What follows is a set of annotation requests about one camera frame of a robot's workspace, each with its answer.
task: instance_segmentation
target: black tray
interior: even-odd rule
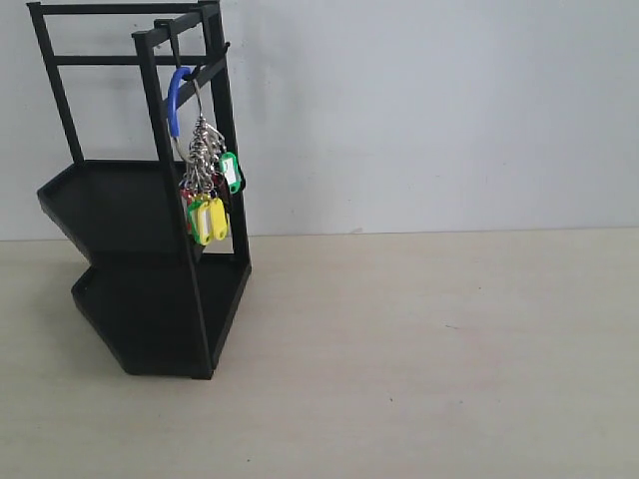
[[[179,263],[158,162],[72,165],[41,188],[38,199],[42,210],[97,268]],[[204,248],[194,241],[192,247],[199,258]]]
[[[251,266],[232,255],[204,254],[197,265],[212,368],[196,353],[197,312],[174,268],[90,267],[72,288],[76,305],[130,374],[207,379],[218,364]]]

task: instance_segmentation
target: bunch of keys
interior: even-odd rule
[[[180,82],[192,75],[187,67],[181,67],[173,75],[169,88],[169,130],[176,151],[186,164],[186,172],[180,183],[180,193],[187,217],[187,228],[194,240],[207,245],[212,240],[224,240],[229,233],[228,212],[231,210],[231,194],[242,188],[243,175],[238,158],[227,151],[224,136],[204,117],[200,87],[193,82],[200,116],[193,138],[186,152],[178,140],[180,127],[177,118]]]

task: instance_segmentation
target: yellow key tag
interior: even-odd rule
[[[227,212],[224,209],[224,203],[219,198],[213,198],[210,202],[209,211],[213,223],[213,236],[216,240],[221,241],[229,234],[229,222],[227,221]]]
[[[202,202],[197,211],[198,243],[206,246],[213,239],[213,222],[211,215],[211,202]]]

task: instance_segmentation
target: hook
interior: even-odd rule
[[[178,34],[176,32],[175,20],[158,19],[153,22],[155,28],[164,28],[169,34],[169,43],[171,44],[171,53],[173,54],[173,60],[176,62],[176,69],[182,67],[182,59],[180,57],[180,42],[178,40]]]

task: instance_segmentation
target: vertical post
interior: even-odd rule
[[[207,13],[211,7],[209,2],[200,2],[202,9],[202,26],[204,30],[207,56],[210,61],[217,61],[226,49],[224,30],[222,27],[222,13],[215,5],[216,12]],[[216,127],[227,141],[229,151],[238,155],[238,140],[236,138],[236,125],[233,118],[233,103],[231,101],[231,84],[229,81],[229,66],[225,60],[224,69],[211,80],[211,94],[213,96],[216,115]],[[233,251],[237,259],[250,263],[249,234],[247,232],[247,218],[244,210],[244,195],[242,192],[232,195],[233,209],[231,211],[231,231],[233,234]]]
[[[51,90],[53,90],[53,97],[56,100],[56,106],[58,107],[58,113],[60,114],[60,120],[62,121],[62,128],[64,128],[64,134],[67,137],[67,143],[69,144],[69,150],[71,150],[71,157],[73,163],[81,165],[84,162],[84,155],[82,154],[82,148],[78,140],[78,132],[76,126],[73,123],[73,117],[71,116],[71,109],[69,108],[69,102],[67,100],[67,94],[64,90],[62,83],[62,77],[60,76],[60,69],[56,63],[55,54],[53,52],[53,46],[51,45],[51,38],[49,37],[49,31],[47,30],[47,23],[42,13],[42,5],[40,2],[28,3],[29,12],[31,13],[31,21],[33,22],[33,28],[36,31],[36,37],[38,44],[40,45],[40,52],[42,53],[42,59],[44,60],[44,66],[49,76],[49,83],[51,84]]]
[[[193,319],[193,333],[198,356],[202,365],[203,377],[210,377],[213,371],[213,363],[209,353],[209,342],[207,340],[206,326],[204,323],[204,314],[202,310],[202,302],[200,301],[200,288],[198,286],[198,278],[196,275],[195,257],[191,239],[187,233],[186,222],[184,220],[184,211],[182,208],[182,200],[178,192],[178,172],[173,160],[173,151],[171,147],[171,139],[166,125],[166,112],[164,111],[164,98],[160,88],[160,79],[158,78],[158,70],[156,65],[153,47],[151,46],[147,34],[134,33],[133,39],[136,45],[136,52],[140,61],[140,72],[142,74],[142,82],[147,98],[147,106],[149,108],[149,118],[151,119],[151,127],[153,128],[153,136],[160,160],[160,168],[164,181],[164,187],[167,197],[167,207],[171,215],[173,223],[173,231],[176,236],[176,243],[179,248],[181,264],[185,273],[185,294],[187,300],[191,302],[195,308],[193,311],[187,311],[195,314]]]

